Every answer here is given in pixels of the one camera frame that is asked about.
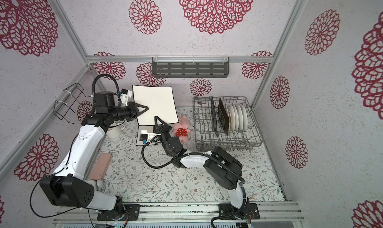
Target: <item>small red flower print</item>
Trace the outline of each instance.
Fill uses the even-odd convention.
[[[373,29],[363,36],[361,49],[355,54],[355,92],[363,98],[363,106],[378,112],[383,120],[383,12]]]
[[[77,118],[79,119],[79,122],[82,122],[84,120],[85,116],[88,115],[90,110],[92,109],[92,103],[89,101],[83,101],[80,103],[79,107],[77,108]]]
[[[58,23],[47,0],[0,0],[0,40],[22,55],[49,53]]]
[[[366,200],[364,203],[359,203],[353,211],[354,214],[351,218],[354,228],[383,227],[383,204],[380,201]]]
[[[290,96],[289,83],[284,76],[275,78],[270,89],[270,101],[275,109],[281,109],[286,105]]]
[[[130,21],[143,34],[153,34],[162,24],[161,12],[152,0],[133,0],[129,8]]]
[[[241,22],[253,0],[179,0],[184,16],[200,32],[223,33]]]
[[[254,53],[252,56],[266,56],[269,57],[272,54],[266,51],[259,51]],[[250,79],[257,79],[263,77],[266,68],[268,67],[268,63],[265,62],[246,62],[242,65],[242,73],[245,77]]]
[[[101,52],[96,53],[95,56],[114,56],[110,53]],[[96,71],[99,74],[112,75],[116,80],[120,80],[125,76],[125,67],[122,62],[95,62],[93,63]]]
[[[306,51],[317,55],[325,51],[336,38],[339,30],[339,14],[330,9],[319,15],[310,25],[306,35]]]
[[[2,202],[1,200],[1,196],[0,196],[0,224],[1,224],[1,218],[3,217],[3,214],[4,214],[4,202]]]
[[[20,180],[37,181],[50,173],[58,156],[57,142],[49,134],[43,134],[13,173]]]
[[[295,168],[303,168],[309,157],[306,144],[299,137],[292,136],[286,143],[286,156],[290,164]]]
[[[195,96],[205,96],[211,91],[211,83],[203,78],[198,78],[191,82],[190,91]]]
[[[161,87],[166,79],[165,78],[155,78],[152,74],[152,64],[147,62],[140,64],[137,68],[137,78],[141,84],[148,87]]]

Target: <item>floral table surface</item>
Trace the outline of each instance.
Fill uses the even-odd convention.
[[[178,108],[179,116],[187,115],[193,130],[191,108]],[[177,169],[169,165],[149,168],[141,157],[142,146],[136,146],[137,121],[126,123],[116,139],[105,138],[101,153],[111,153],[112,161],[104,178],[105,193],[119,195],[123,202],[227,202],[229,194],[203,169]],[[195,151],[194,133],[184,148]],[[242,165],[246,195],[252,201],[285,200],[263,145],[250,150],[229,150]],[[170,160],[161,145],[145,148],[145,157],[153,165]]]

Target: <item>red doily pattern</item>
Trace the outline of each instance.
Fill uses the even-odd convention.
[[[354,228],[383,227],[383,204],[380,201],[366,200],[364,203],[359,203],[353,211],[354,214],[351,218]]]
[[[373,29],[364,35],[354,58],[355,92],[363,98],[363,106],[377,111],[383,120],[383,12]]]
[[[57,142],[49,134],[43,134],[13,173],[20,180],[37,181],[49,174],[58,156]]]
[[[198,78],[191,82],[190,91],[195,96],[205,96],[211,91],[211,83],[203,78]]]
[[[152,74],[152,64],[147,62],[140,64],[137,68],[137,78],[141,84],[148,87],[161,87],[166,79],[165,78],[155,78]]]
[[[22,55],[49,53],[58,24],[47,0],[0,0],[0,40]]]
[[[310,25],[306,35],[306,50],[310,55],[325,51],[336,38],[339,30],[339,14],[330,9],[319,15]]]
[[[271,55],[272,54],[270,52],[259,51],[257,53],[253,53],[252,56],[270,57]],[[247,78],[257,79],[263,77],[267,67],[268,63],[265,62],[246,62],[242,65],[242,73]]]
[[[95,54],[95,56],[114,56],[110,53],[101,52]],[[116,80],[120,80],[125,76],[125,67],[122,62],[95,62],[93,63],[96,71],[99,74],[112,75]]]
[[[287,140],[285,151],[287,159],[293,167],[300,169],[306,165],[309,155],[306,144],[299,137],[290,137]]]
[[[290,96],[290,86],[284,76],[275,78],[270,89],[270,101],[275,109],[281,109],[286,105]]]
[[[241,22],[253,0],[179,0],[184,16],[200,32],[223,33]]]
[[[178,128],[175,135],[176,136],[188,136],[188,132],[184,128]]]
[[[129,17],[134,27],[144,34],[157,32],[162,24],[161,12],[152,0],[133,0]]]
[[[89,101],[83,101],[80,103],[79,107],[77,108],[77,118],[79,119],[79,122],[82,122],[84,120],[85,116],[88,115],[90,110],[92,109],[92,103]]]
[[[4,202],[1,201],[1,196],[0,196],[0,224],[1,224],[1,218],[3,217],[4,213],[5,213],[5,211],[4,211]]]

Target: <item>metal wire dish rack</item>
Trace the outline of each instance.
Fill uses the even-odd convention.
[[[221,122],[218,119],[218,103],[222,100],[223,105],[243,105],[247,112],[247,130],[229,130],[226,136]],[[215,120],[217,121],[218,136],[213,129],[213,118],[210,103],[214,101]],[[262,137],[257,125],[256,118],[251,110],[247,98],[244,96],[210,96],[193,98],[193,118],[195,146],[199,151],[209,151],[216,146],[224,149],[250,149],[262,144]]]

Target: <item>stuffed animal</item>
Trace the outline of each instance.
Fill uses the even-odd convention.
[[[190,123],[187,116],[178,118],[178,123],[173,125],[173,135],[178,136],[181,142],[187,143],[189,141],[188,133],[191,132],[189,128]]]

